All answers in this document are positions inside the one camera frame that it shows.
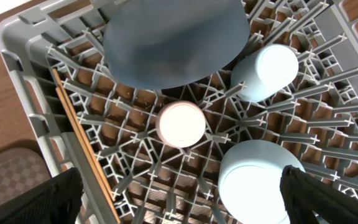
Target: light blue cup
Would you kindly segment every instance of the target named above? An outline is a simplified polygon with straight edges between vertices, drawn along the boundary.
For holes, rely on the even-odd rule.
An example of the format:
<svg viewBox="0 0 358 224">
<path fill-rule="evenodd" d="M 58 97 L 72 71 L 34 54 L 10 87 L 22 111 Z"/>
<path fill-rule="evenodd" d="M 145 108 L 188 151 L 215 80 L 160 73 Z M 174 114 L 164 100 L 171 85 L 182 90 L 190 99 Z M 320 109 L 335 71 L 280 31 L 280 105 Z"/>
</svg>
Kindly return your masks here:
<svg viewBox="0 0 358 224">
<path fill-rule="evenodd" d="M 237 95 L 260 102 L 290 84 L 298 73 L 298 59 L 285 45 L 272 44 L 242 59 L 231 73 L 231 85 L 245 81 Z"/>
<path fill-rule="evenodd" d="M 231 147 L 219 172 L 223 205 L 241 223 L 290 223 L 280 191 L 287 165 L 305 171 L 292 153 L 272 142 L 251 140 Z"/>
</svg>

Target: white cup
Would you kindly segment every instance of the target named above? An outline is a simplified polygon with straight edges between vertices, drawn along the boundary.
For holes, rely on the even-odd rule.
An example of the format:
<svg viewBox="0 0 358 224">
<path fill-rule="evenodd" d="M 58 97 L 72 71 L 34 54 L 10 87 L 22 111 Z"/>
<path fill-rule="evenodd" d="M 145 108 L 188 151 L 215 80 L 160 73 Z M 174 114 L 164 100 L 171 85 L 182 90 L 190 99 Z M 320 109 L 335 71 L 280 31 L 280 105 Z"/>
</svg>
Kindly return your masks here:
<svg viewBox="0 0 358 224">
<path fill-rule="evenodd" d="M 203 112 L 192 102 L 176 101 L 159 112 L 155 127 L 159 138 L 171 147 L 196 144 L 205 132 Z"/>
<path fill-rule="evenodd" d="M 272 142 L 251 140 L 231 147 L 219 171 L 223 205 L 241 223 L 290 223 L 280 191 L 287 165 L 305 171 L 292 153 Z"/>
<path fill-rule="evenodd" d="M 272 44 L 241 60 L 231 73 L 231 85 L 245 81 L 237 95 L 260 102 L 290 84 L 298 73 L 298 59 L 285 45 Z"/>
</svg>

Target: wooden chopstick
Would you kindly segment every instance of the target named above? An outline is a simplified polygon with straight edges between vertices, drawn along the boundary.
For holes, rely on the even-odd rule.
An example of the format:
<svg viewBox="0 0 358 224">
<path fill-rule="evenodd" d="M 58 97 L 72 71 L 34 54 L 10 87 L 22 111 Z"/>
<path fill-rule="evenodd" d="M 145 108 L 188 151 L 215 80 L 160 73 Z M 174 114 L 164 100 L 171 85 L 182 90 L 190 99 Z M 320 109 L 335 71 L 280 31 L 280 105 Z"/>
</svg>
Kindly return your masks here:
<svg viewBox="0 0 358 224">
<path fill-rule="evenodd" d="M 57 81 L 57 87 L 56 92 L 59 96 L 60 101 L 62 102 L 62 105 L 66 111 L 66 114 L 68 116 L 68 119 L 70 120 L 71 125 L 73 126 L 74 132 L 77 135 L 77 138 L 81 144 L 81 147 L 84 150 L 85 156 L 91 165 L 92 171 L 96 176 L 96 179 L 98 180 L 98 183 L 100 187 L 102 188 L 103 194 L 106 197 L 108 204 L 116 217 L 116 220 L 118 223 L 120 223 L 119 216 L 117 214 L 116 208 L 114 207 L 114 204 L 112 203 L 114 201 L 114 195 L 110 191 L 110 186 L 108 184 L 107 178 L 104 175 L 104 172 L 100 166 L 100 163 L 96 160 L 95 156 L 93 155 L 93 149 L 91 147 L 91 144 L 88 140 L 88 137 L 85 134 L 85 131 L 78 121 L 78 118 L 76 116 L 74 107 L 62 85 L 61 79 L 59 77 L 59 74 L 56 69 L 52 70 L 52 73 Z"/>
</svg>

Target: dish rack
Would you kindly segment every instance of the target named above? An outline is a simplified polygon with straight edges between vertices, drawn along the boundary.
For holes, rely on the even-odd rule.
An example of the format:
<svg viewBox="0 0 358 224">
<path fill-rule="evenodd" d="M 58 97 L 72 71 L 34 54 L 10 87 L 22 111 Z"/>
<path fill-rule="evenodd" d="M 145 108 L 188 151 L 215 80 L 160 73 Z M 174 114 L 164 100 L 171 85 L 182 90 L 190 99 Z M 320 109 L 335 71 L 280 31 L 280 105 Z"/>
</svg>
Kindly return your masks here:
<svg viewBox="0 0 358 224">
<path fill-rule="evenodd" d="M 240 56 L 168 90 L 138 90 L 108 78 L 104 28 L 127 3 L 48 0 L 0 23 L 1 56 L 51 175 L 73 166 L 81 172 L 77 223 L 237 223 L 219 199 L 219 163 L 231 146 L 250 139 L 283 146 L 307 173 L 358 198 L 358 64 L 342 69 L 346 59 L 338 55 L 350 45 L 345 56 L 358 58 L 358 1 L 243 1 L 251 31 Z M 335 18 L 340 34 L 319 29 L 318 21 L 332 22 L 321 23 L 324 16 Z M 273 43 L 296 53 L 298 76 L 263 102 L 241 100 L 236 93 L 244 86 L 230 86 L 231 69 Z M 59 101 L 52 69 L 109 181 L 120 220 Z M 176 100 L 196 103 L 206 117 L 203 138 L 189 148 L 164 145 L 156 134 L 157 113 Z"/>
</svg>

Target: chopstick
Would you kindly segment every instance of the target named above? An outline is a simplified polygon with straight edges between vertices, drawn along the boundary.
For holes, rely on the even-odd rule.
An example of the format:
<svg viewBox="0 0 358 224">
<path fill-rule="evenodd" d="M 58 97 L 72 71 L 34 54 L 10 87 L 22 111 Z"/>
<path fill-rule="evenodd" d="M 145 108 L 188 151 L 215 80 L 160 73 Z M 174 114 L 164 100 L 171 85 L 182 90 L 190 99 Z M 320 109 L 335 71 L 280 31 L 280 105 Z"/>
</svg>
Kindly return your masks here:
<svg viewBox="0 0 358 224">
<path fill-rule="evenodd" d="M 104 172 L 102 170 L 102 167 L 100 166 L 100 163 L 96 160 L 95 156 L 93 155 L 94 152 L 91 147 L 91 144 L 88 140 L 88 137 L 85 134 L 85 131 L 84 131 L 82 125 L 78 121 L 74 107 L 66 93 L 66 90 L 64 89 L 64 87 L 62 85 L 62 81 L 59 77 L 57 70 L 53 69 L 52 73 L 57 81 L 57 87 L 56 87 L 57 95 L 59 96 L 59 99 L 62 102 L 62 105 L 66 111 L 68 119 L 70 120 L 70 123 L 74 129 L 74 132 L 81 144 L 81 147 L 84 150 L 85 156 L 86 156 L 89 164 L 91 165 L 92 171 L 95 174 L 100 187 L 102 188 L 103 194 L 106 197 L 108 204 L 109 204 L 114 216 L 116 217 L 117 222 L 120 223 L 120 219 L 117 214 L 116 208 L 114 207 L 114 204 L 112 203 L 114 201 L 114 195 L 110 191 L 110 186 L 107 181 L 107 178 L 104 175 Z"/>
</svg>

